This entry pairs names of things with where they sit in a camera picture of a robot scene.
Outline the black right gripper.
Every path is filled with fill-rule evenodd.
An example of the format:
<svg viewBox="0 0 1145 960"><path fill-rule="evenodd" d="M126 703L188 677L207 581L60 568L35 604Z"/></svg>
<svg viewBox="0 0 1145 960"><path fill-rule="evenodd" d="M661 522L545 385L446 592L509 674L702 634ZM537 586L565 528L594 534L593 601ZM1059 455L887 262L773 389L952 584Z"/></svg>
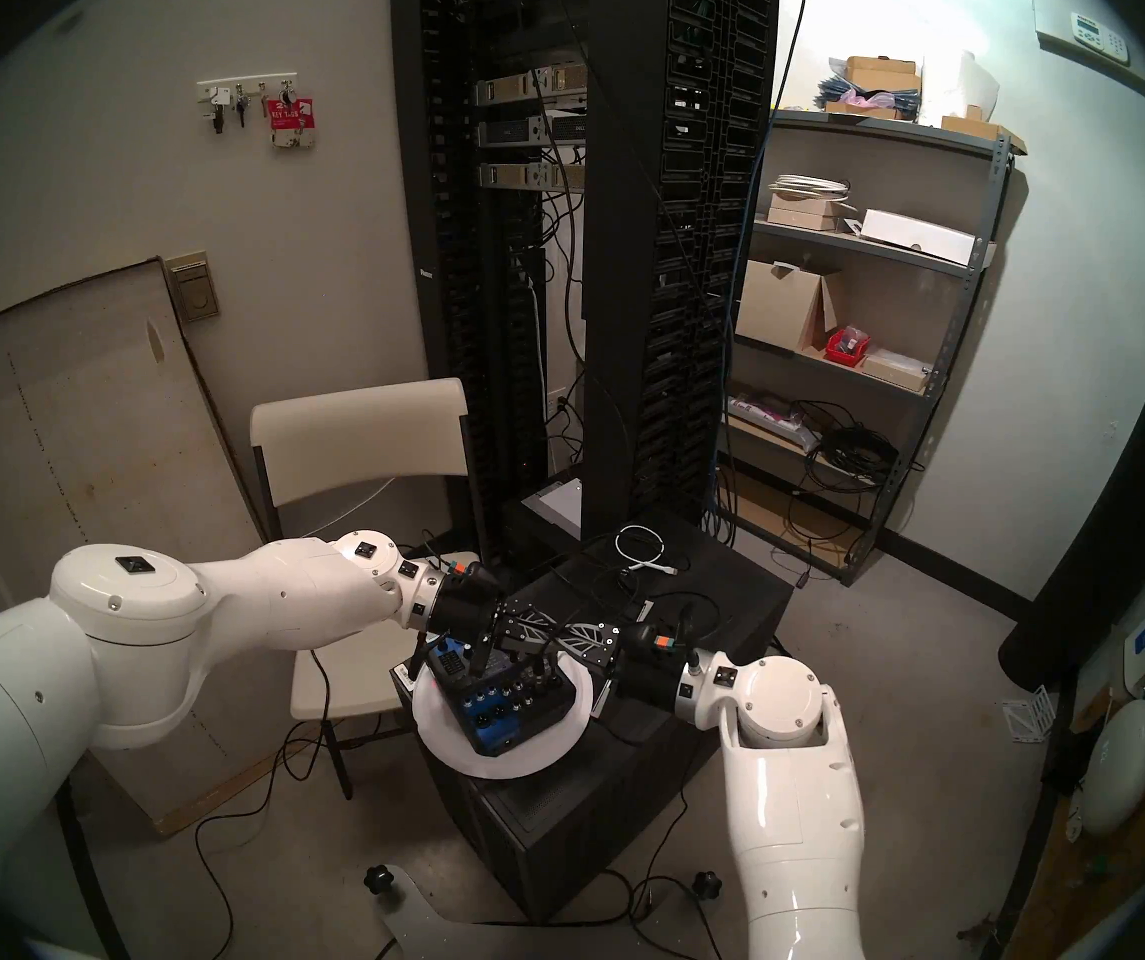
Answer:
<svg viewBox="0 0 1145 960"><path fill-rule="evenodd" d="M693 718L690 624L688 617L567 622L554 637L563 646L559 655L602 679L609 695L635 700L676 718Z"/></svg>

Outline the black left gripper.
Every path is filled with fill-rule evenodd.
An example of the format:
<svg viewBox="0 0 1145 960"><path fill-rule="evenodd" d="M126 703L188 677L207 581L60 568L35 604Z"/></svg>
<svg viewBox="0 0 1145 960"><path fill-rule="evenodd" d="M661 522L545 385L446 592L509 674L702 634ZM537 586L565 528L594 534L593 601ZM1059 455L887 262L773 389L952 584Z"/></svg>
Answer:
<svg viewBox="0 0 1145 960"><path fill-rule="evenodd" d="M444 652L449 642L466 653L467 672L481 677L492 652L510 663L556 659L559 645L551 636L564 621L530 605L506 605L502 582L482 562L455 564L439 579L439 595L429 609L426 631L435 636L433 650ZM504 627L499 629L504 608Z"/></svg>

